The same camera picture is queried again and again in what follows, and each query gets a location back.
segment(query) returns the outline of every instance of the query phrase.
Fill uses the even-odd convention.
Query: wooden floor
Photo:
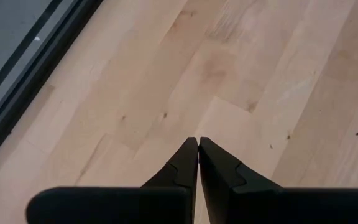
[[[0,148],[0,223],[48,187],[140,186],[188,136],[358,187],[358,0],[105,0]]]

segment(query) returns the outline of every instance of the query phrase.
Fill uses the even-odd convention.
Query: wood grain
[[[104,0],[0,148],[0,223],[49,187],[140,186],[188,136],[358,187],[358,1]]]

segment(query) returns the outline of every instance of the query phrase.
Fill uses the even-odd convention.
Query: black metal frame
[[[288,189],[209,138],[188,138],[140,188],[55,188],[35,196],[29,223],[193,223],[197,160],[212,224],[358,223],[358,189]]]
[[[34,55],[32,63],[26,66],[23,77],[0,107],[0,145],[102,1],[76,0],[50,34],[50,40],[39,54]]]

